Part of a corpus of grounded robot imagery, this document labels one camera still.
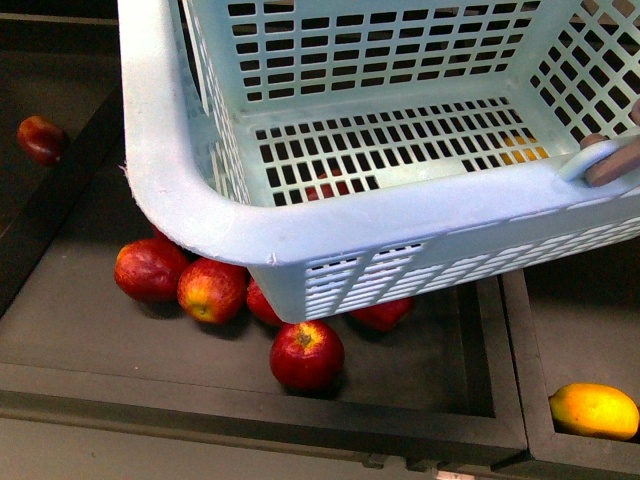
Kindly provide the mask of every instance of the yellow mango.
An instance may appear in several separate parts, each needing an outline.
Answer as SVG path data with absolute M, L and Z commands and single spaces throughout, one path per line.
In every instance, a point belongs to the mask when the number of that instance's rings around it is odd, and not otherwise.
M 566 433 L 625 441 L 638 431 L 635 402 L 608 385 L 565 385 L 549 397 L 549 405 L 554 422 Z
M 527 161 L 532 162 L 539 158 L 549 157 L 549 154 L 543 147 L 536 147 L 535 151 L 531 148 L 526 148 L 528 143 L 532 144 L 537 142 L 535 137 L 530 136 L 525 140 L 520 135 L 515 135 L 513 138 L 504 137 L 502 140 L 507 147 L 521 147 L 521 150 L 514 150 L 511 152 L 513 157 L 508 153 L 500 154 L 500 158 L 502 158 L 505 165 L 512 165 L 514 163 L 513 158 L 515 158 L 515 161 L 518 163 L 524 163 Z

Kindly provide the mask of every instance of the basket bottom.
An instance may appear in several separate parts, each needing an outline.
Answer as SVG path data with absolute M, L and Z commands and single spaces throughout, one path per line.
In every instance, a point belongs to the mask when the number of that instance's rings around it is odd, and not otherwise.
M 532 115 L 522 92 L 504 92 L 253 117 L 236 129 L 239 157 L 251 160 L 242 165 L 251 203 L 284 206 L 471 174 L 560 155 L 575 143 L 549 127 L 557 119 Z M 215 163 L 214 176 L 225 167 Z

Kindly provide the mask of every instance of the red apple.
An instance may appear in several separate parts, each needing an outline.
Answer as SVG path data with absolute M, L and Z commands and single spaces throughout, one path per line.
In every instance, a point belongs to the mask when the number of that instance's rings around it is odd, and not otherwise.
M 253 315 L 267 325 L 272 327 L 282 327 L 285 325 L 278 314 L 273 310 L 269 301 L 265 298 L 264 293 L 258 286 L 257 282 L 252 278 L 249 281 L 247 289 L 247 307 Z
M 178 282 L 178 302 L 195 320 L 222 325 L 235 317 L 247 297 L 247 269 L 199 258 Z
M 331 175 L 334 177 L 339 177 L 342 175 L 342 171 L 339 168 L 334 168 L 331 170 Z M 326 173 L 322 173 L 318 176 L 318 179 L 325 179 L 325 178 L 327 178 Z M 349 195 L 349 187 L 347 186 L 347 183 L 344 180 L 337 182 L 335 187 L 338 190 L 339 196 Z M 329 183 L 323 183 L 322 185 L 320 185 L 320 190 L 322 191 L 322 198 L 335 197 L 333 189 L 331 188 L 331 184 Z M 307 187 L 305 188 L 304 192 L 307 194 L 307 199 L 310 202 L 320 199 L 320 195 L 318 194 L 318 190 L 316 189 L 316 187 Z
M 401 298 L 352 310 L 349 315 L 373 330 L 388 332 L 411 314 L 415 303 L 414 297 Z
M 321 320 L 286 324 L 273 342 L 269 363 L 274 377 L 286 387 L 326 390 L 342 371 L 344 346 Z
M 17 138 L 30 157 L 47 167 L 58 163 L 69 145 L 67 134 L 41 115 L 23 120 L 18 127 Z
M 122 247 L 113 276 L 120 289 L 140 302 L 176 299 L 178 280 L 189 260 L 174 244 L 145 238 Z

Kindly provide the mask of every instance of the light blue plastic basket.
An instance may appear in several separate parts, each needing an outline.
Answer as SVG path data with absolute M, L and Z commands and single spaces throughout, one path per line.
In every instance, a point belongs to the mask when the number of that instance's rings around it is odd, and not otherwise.
M 286 321 L 640 233 L 637 171 L 559 174 L 585 135 L 640 133 L 636 1 L 183 6 L 184 25 L 175 1 L 120 2 L 131 189 Z

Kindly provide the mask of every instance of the apple stem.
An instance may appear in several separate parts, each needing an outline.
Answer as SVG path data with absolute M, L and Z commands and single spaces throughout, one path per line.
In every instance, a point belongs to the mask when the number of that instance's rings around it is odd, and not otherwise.
M 311 335 L 300 332 L 298 334 L 297 340 L 300 345 L 302 345 L 303 347 L 306 347 L 311 343 L 312 338 L 311 338 Z

